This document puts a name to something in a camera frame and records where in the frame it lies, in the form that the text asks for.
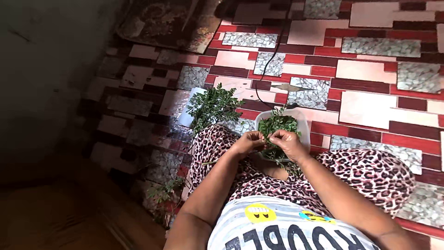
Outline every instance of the lap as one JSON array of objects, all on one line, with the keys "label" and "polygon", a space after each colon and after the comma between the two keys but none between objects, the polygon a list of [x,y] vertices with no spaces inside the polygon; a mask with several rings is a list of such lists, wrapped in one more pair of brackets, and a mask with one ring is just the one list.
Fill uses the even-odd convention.
[{"label": "lap", "polygon": [[[189,194],[209,173],[219,159],[238,139],[223,125],[211,125],[196,137],[191,163]],[[371,149],[340,149],[325,152],[317,160],[341,180],[363,194],[375,205],[392,216],[412,193],[413,174],[390,153]],[[322,215],[327,208],[305,179],[289,176],[278,180],[257,171],[247,157],[239,163],[238,173],[229,193],[229,200],[251,195],[268,195],[289,200]]]}]

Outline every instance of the plastic container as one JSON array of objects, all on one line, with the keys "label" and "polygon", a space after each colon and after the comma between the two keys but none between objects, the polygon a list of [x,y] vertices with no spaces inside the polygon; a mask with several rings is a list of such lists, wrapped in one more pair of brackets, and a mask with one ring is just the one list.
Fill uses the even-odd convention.
[{"label": "plastic container", "polygon": [[[272,115],[272,111],[264,111],[260,113],[256,120],[254,121],[254,129],[258,130],[259,128],[259,122],[261,120],[265,120],[267,118],[270,118]],[[299,137],[299,140],[301,141],[302,145],[305,146],[305,148],[310,152],[310,129],[308,128],[307,119],[305,118],[305,115],[295,109],[285,109],[284,113],[282,114],[284,116],[292,116],[297,121],[297,130],[301,132],[301,136]],[[259,154],[262,159],[267,161],[273,161],[270,159],[267,159],[262,156],[262,154]]]}]

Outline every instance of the rug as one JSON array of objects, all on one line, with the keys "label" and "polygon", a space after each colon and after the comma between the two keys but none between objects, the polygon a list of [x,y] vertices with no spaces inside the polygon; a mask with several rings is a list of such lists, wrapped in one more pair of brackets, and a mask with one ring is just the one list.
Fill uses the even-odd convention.
[{"label": "rug", "polygon": [[153,46],[204,53],[221,19],[219,0],[134,0],[117,34]]}]

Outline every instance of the white paper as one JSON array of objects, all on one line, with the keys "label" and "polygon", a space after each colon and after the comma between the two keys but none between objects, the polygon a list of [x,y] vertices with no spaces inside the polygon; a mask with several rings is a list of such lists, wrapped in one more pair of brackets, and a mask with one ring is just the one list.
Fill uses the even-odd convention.
[{"label": "white paper", "polygon": [[183,109],[182,113],[179,116],[179,120],[178,120],[178,124],[185,126],[185,127],[190,127],[191,123],[194,120],[194,117],[192,117],[191,115],[188,114],[187,112],[187,106],[190,105],[190,99],[193,97],[193,95],[195,93],[201,93],[203,94],[206,91],[206,89],[202,89],[202,88],[193,88],[190,92],[190,98],[188,99],[188,101],[186,102],[185,108]]}]

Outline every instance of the woman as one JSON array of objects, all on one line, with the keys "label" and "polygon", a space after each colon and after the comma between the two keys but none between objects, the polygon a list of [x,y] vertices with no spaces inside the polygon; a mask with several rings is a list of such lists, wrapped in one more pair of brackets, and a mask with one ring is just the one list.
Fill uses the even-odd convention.
[{"label": "woman", "polygon": [[238,139],[226,127],[212,125],[199,133],[192,194],[164,249],[415,249],[389,215],[415,185],[393,155],[343,149],[321,154],[318,162],[295,133],[278,130],[270,141],[304,177],[280,173],[284,180],[279,180],[253,166],[247,155],[266,142],[259,131]]}]

